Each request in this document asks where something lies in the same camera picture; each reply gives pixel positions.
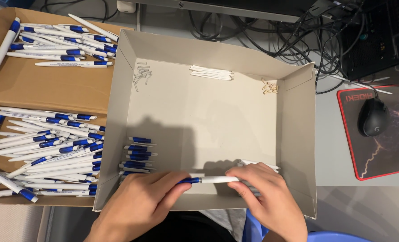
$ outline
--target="hand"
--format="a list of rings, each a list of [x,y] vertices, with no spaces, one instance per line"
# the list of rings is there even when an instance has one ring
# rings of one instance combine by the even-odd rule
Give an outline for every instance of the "hand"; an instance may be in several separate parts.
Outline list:
[[[185,171],[129,174],[93,223],[85,242],[127,242],[161,223],[192,185]]]
[[[230,182],[246,201],[258,221],[280,235],[286,242],[306,242],[307,226],[304,216],[281,175],[260,162],[234,167],[225,173],[252,184],[261,193],[255,197],[242,182]]]

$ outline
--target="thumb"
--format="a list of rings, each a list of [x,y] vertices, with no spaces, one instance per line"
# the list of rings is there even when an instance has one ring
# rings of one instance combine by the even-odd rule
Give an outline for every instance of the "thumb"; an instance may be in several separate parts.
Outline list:
[[[238,192],[249,206],[250,210],[255,210],[261,207],[261,203],[253,195],[252,191],[242,182],[229,182],[228,186]]]
[[[183,194],[183,192],[189,190],[192,187],[190,183],[182,183],[177,184],[167,194],[162,198],[162,200],[156,206],[154,216],[157,220],[163,221],[165,217],[168,215],[171,207],[174,206],[174,203],[177,199]]]

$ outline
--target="black mouse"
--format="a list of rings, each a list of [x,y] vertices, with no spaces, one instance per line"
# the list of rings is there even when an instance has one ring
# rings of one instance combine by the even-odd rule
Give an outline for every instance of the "black mouse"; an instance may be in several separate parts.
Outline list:
[[[363,136],[376,136],[388,128],[390,115],[386,105],[377,97],[367,99],[358,117],[358,129]]]

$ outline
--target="person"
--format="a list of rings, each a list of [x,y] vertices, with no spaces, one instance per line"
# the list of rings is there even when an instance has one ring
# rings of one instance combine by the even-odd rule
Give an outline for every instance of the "person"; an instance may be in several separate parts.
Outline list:
[[[228,183],[245,200],[252,215],[270,229],[263,242],[307,241],[304,216],[281,175],[261,162],[234,167],[225,174],[248,181],[261,193],[255,197],[244,183]],[[234,242],[228,230],[225,234],[225,229],[206,217],[195,212],[170,212],[181,194],[192,187],[189,183],[177,184],[187,177],[190,175],[185,171],[128,175],[84,242]]]

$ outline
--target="gray desk surface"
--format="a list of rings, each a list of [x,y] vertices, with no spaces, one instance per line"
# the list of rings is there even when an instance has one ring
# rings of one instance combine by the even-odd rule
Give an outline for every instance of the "gray desk surface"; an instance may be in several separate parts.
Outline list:
[[[116,10],[116,0],[109,0],[109,13]],[[31,9],[39,10],[44,0],[37,0]],[[58,5],[49,8],[51,12],[68,15],[72,13],[77,16],[103,16],[103,3],[101,0],[88,0],[73,5]],[[117,13],[108,23],[136,27],[136,14]],[[224,34],[231,33],[235,26],[225,19]],[[157,6],[146,6],[142,11],[141,31],[170,35],[175,37],[193,38],[191,35],[192,27],[186,10],[164,8]],[[274,50],[277,36],[252,32],[252,37],[264,48]],[[253,45],[244,37],[232,38],[224,43],[245,45],[255,49]],[[310,58],[318,62],[320,59],[317,54],[310,53]],[[318,91],[327,90],[339,82],[332,77],[325,76],[318,83]],[[344,84],[340,88],[330,93],[316,96],[316,185],[317,186],[399,186],[399,173],[359,181],[353,171],[353,165],[349,148],[347,145],[346,134],[340,109],[337,103],[336,93],[338,90],[356,88],[354,85]]]

